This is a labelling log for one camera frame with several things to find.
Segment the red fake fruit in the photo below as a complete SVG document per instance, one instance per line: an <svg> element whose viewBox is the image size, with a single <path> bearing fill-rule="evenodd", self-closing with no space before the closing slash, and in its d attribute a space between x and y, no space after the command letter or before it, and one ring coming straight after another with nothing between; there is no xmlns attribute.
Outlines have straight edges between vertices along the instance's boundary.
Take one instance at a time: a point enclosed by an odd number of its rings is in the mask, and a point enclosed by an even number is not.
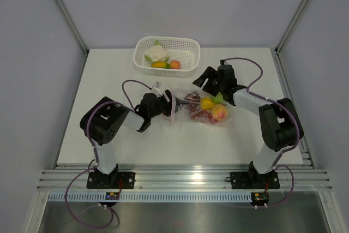
<svg viewBox="0 0 349 233"><path fill-rule="evenodd" d="M190 110L189 117L194 121L199 121L202 123L217 123L212 114L207 110Z"/></svg>

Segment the orange red fake peach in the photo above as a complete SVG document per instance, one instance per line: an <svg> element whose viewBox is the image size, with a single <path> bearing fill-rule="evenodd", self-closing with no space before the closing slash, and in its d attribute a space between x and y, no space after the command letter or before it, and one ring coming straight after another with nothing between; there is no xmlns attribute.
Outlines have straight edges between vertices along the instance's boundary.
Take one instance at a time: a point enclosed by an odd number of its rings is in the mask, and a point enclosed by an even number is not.
<svg viewBox="0 0 349 233"><path fill-rule="evenodd" d="M178 69L180 69L180 67L181 67L181 64L180 64L179 61L177 61L177 60L172 60L172 61L170 62L170 68L171 68L171 69L178 70Z"/></svg>

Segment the white fake cauliflower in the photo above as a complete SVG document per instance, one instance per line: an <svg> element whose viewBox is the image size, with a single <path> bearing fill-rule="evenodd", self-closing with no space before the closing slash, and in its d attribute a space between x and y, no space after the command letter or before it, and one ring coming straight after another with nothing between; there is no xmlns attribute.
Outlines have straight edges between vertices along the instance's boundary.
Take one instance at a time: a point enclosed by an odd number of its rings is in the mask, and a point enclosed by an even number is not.
<svg viewBox="0 0 349 233"><path fill-rule="evenodd" d="M170 58L168 52L161 46L158 40L154 42L153 46L145 51L144 57L149 63L154 63L156 61L167 62Z"/></svg>

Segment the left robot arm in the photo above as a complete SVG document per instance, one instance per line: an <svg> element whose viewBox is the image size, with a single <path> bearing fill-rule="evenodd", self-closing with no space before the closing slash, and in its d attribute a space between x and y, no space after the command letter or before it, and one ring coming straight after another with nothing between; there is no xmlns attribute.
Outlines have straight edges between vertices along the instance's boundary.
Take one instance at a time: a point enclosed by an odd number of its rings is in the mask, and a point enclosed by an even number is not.
<svg viewBox="0 0 349 233"><path fill-rule="evenodd" d="M103 97L80 120L80 128L93 146L95 163L89 171L88 189L133 189L136 174L120 171L114 156L112 140L121 126L143 133L153 118L169 117L176 101L169 90L161 95L146 93L139 105L130 109L109 97Z"/></svg>

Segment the yellow green fake mango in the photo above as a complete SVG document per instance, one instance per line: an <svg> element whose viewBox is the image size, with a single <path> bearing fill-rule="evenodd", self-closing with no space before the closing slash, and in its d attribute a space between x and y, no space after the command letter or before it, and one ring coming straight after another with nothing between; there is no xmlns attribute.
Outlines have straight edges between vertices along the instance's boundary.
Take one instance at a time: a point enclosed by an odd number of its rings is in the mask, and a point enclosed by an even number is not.
<svg viewBox="0 0 349 233"><path fill-rule="evenodd" d="M171 66L169 63L164 62L164 61L156 61L151 64L152 68L160 68L160 69L170 69Z"/></svg>

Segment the aluminium mounting rail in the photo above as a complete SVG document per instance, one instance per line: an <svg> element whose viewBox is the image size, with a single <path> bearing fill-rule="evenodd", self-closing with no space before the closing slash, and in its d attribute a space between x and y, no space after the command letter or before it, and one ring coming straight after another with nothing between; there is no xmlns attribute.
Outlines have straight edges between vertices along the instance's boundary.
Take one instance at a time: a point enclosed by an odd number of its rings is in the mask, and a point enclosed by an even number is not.
<svg viewBox="0 0 349 233"><path fill-rule="evenodd" d="M87 184L87 164L57 165L44 169L37 190L63 190L72 183L72 190L84 190ZM332 183L326 170L311 165L293 165L277 170L280 190L293 184L295 191L331 191ZM231 191L226 181L232 171L242 171L244 165L120 165L121 171L135 172L136 192L220 192Z"/></svg>

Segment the orange yellow fake peach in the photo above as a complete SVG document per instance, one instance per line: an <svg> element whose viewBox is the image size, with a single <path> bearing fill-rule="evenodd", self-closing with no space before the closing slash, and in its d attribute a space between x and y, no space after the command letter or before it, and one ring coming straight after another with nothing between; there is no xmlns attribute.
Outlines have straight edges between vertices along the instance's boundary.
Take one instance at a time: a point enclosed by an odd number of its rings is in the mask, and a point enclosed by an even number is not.
<svg viewBox="0 0 349 233"><path fill-rule="evenodd" d="M215 104L211 110L210 114L215 121L222 122L229 116L229 111L225 105Z"/></svg>

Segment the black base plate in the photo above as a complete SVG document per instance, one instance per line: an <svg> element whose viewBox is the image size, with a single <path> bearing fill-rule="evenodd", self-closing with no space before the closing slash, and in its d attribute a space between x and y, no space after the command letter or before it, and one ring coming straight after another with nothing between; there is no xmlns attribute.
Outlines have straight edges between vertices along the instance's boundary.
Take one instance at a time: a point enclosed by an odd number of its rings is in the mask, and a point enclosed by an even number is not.
<svg viewBox="0 0 349 233"><path fill-rule="evenodd" d="M116 174L102 174L90 172L87 189L133 189L135 184L134 172L117 172Z"/></svg>
<svg viewBox="0 0 349 233"><path fill-rule="evenodd" d="M225 181L231 184L232 189L280 189L278 174L275 171L263 175L236 171L231 172Z"/></svg>

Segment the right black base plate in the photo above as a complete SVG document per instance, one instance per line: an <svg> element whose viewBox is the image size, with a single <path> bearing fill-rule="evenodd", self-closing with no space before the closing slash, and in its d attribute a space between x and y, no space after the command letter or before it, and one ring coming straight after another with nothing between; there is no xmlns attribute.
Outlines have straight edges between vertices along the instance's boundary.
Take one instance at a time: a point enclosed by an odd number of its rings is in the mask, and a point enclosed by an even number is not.
<svg viewBox="0 0 349 233"><path fill-rule="evenodd" d="M225 181L231 184L232 189L280 189L278 174L275 171L263 175L236 171L231 172Z"/></svg>

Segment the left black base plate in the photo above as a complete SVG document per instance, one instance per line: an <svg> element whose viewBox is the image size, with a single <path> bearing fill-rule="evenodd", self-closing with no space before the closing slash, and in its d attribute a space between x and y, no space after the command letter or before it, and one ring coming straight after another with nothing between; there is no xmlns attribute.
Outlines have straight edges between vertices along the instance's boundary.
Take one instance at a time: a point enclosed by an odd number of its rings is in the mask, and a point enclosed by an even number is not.
<svg viewBox="0 0 349 233"><path fill-rule="evenodd" d="M116 174L102 174L90 172L87 189L133 189L135 184L134 172L117 172Z"/></svg>

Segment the green fake apple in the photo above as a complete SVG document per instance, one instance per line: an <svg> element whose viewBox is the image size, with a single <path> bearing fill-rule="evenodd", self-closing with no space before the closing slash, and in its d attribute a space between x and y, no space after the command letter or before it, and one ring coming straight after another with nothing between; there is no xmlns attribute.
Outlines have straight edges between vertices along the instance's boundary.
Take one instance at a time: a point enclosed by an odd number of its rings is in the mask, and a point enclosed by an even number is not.
<svg viewBox="0 0 349 233"><path fill-rule="evenodd" d="M216 96L211 96L211 100L214 104L222 104L222 105L226 104L220 92L218 92Z"/></svg>

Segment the yellow fake fruit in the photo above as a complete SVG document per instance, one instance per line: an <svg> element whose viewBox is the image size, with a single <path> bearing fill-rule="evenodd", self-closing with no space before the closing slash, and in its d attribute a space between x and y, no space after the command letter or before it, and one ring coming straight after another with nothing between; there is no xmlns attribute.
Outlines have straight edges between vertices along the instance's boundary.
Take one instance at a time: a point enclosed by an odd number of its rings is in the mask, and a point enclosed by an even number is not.
<svg viewBox="0 0 349 233"><path fill-rule="evenodd" d="M203 97L200 101L200 108L202 110L210 110L214 106L213 101L210 97Z"/></svg>

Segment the left aluminium frame post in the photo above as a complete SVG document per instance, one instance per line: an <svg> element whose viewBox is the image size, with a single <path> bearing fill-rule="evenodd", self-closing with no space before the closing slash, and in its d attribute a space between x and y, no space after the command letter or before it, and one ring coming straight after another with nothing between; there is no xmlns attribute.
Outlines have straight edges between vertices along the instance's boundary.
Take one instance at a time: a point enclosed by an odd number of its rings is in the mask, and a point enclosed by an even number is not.
<svg viewBox="0 0 349 233"><path fill-rule="evenodd" d="M84 54L84 57L87 58L89 49L85 44L85 41L83 40L78 28L76 27L75 22L72 19L67 6L64 3L64 0L54 0L54 2L58 6L59 11L61 12L64 18L64 21L68 25L74 39L76 40L78 46L80 47L82 53Z"/></svg>

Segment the clear zip top bag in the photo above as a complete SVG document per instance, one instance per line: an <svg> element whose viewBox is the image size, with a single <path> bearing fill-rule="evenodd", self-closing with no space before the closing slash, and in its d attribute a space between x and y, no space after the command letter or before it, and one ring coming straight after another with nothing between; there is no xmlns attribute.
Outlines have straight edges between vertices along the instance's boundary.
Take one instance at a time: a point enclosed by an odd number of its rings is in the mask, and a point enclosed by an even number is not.
<svg viewBox="0 0 349 233"><path fill-rule="evenodd" d="M166 119L172 123L176 122L184 122L184 121L193 121L193 122L199 122L199 121L194 121L189 117L189 111L190 110L202 110L200 108L200 103L199 104L189 104L187 103L184 98L188 93L191 92L197 92L200 94L201 99L203 97L210 97L213 95L209 95L203 91L194 91L194 90L188 90L188 89L171 89L170 94L168 95L170 98L175 99L176 104L173 109L173 114L171 116L167 116ZM227 119L225 119L222 122L217 122L217 123L204 123L204 124L210 124L210 125L215 125L215 126L227 126L229 124L232 124L233 122L233 112L228 106L228 103L225 101L225 106L227 107L229 111L229 116Z"/></svg>

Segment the white perforated plastic basket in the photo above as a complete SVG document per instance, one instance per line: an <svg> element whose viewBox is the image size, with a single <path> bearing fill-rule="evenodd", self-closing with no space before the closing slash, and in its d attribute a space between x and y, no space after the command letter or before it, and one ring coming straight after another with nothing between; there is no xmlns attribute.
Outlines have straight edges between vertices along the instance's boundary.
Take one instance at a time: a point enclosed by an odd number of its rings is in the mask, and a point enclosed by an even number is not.
<svg viewBox="0 0 349 233"><path fill-rule="evenodd" d="M201 47L193 39L148 36L136 44L133 63L144 74L189 77L200 55Z"/></svg>

